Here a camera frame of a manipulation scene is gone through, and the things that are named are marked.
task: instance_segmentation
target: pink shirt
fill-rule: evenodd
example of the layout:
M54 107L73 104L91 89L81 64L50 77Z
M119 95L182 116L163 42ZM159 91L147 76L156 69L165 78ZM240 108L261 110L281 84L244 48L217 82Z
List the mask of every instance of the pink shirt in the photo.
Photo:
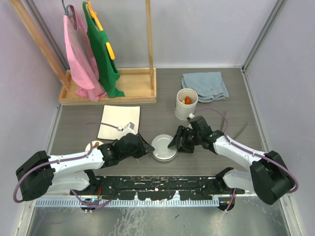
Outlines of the pink shirt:
M73 17L70 19L67 16L63 17L65 49L71 76L73 81L80 86L76 94L97 102L99 97L104 97L107 93L98 81L98 68L87 36L87 29L78 12L74 11L77 30L73 25Z

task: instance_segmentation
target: wooden rack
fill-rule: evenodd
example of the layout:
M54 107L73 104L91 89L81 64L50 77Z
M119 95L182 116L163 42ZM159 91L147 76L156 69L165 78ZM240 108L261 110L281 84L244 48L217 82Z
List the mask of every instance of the wooden rack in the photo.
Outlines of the wooden rack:
M100 98L98 102L92 102L89 98L82 98L75 93L78 86L72 80L70 70L68 70L66 74L64 73L41 34L41 31L37 28L35 22L21 3L21 0L9 0L9 2L61 81L63 86L60 91L59 102L62 105L139 104L157 102L157 73L156 69L153 67L150 0L145 0L150 67L118 69L120 78L116 82L116 88L123 91L125 97L103 97Z

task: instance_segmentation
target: yellow hanger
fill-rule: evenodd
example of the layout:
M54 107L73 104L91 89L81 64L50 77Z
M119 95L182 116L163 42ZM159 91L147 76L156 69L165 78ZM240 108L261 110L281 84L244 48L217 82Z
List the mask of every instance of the yellow hanger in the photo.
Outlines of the yellow hanger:
M88 0L88 4L87 4L87 5L88 5L88 10L89 10L89 12L90 12L90 15L91 15L92 19L95 20L95 23L96 23L98 29L99 29L100 31L103 31L103 27L102 27L102 25L100 24L100 22L99 22L99 20L98 20L98 18L97 18L97 16L96 16L96 12L94 12L93 9L92 9L90 0ZM110 45L109 42L106 42L106 47L107 47L107 51L108 51L108 54L109 54L109 56L110 56L110 59L111 59L111 60L114 60L114 59L115 59L114 51L113 51L113 48L112 48L112 46Z

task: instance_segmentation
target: folded towel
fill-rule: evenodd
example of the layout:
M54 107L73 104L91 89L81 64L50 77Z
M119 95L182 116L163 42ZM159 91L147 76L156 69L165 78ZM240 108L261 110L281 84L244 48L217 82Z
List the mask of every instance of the folded towel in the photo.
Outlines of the folded towel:
M195 90L199 102L229 98L221 72L182 74L182 86Z

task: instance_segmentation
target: white bucket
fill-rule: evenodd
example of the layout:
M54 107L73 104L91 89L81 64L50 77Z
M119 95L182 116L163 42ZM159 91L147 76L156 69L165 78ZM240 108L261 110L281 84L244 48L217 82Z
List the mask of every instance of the white bucket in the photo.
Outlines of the white bucket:
M187 96L191 99L191 104L189 105L182 103ZM194 90L189 88L179 90L176 96L175 116L180 120L187 120L189 114L195 111L197 102L198 94Z

